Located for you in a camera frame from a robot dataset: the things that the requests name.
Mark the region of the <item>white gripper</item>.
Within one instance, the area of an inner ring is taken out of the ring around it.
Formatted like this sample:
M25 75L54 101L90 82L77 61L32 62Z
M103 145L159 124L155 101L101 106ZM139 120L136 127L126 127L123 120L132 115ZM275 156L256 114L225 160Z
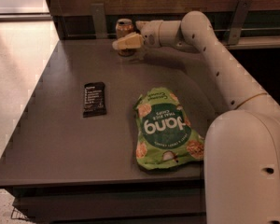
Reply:
M141 31L141 35L133 32L112 43L115 50L139 49L144 44L147 47L159 48L160 28L162 21L136 21L136 28Z

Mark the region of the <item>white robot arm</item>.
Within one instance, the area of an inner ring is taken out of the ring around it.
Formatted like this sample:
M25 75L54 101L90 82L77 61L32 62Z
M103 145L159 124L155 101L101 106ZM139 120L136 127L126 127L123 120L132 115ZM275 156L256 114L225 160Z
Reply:
M205 137L207 224L280 224L280 105L217 40L202 12L136 27L114 49L196 48L228 108Z

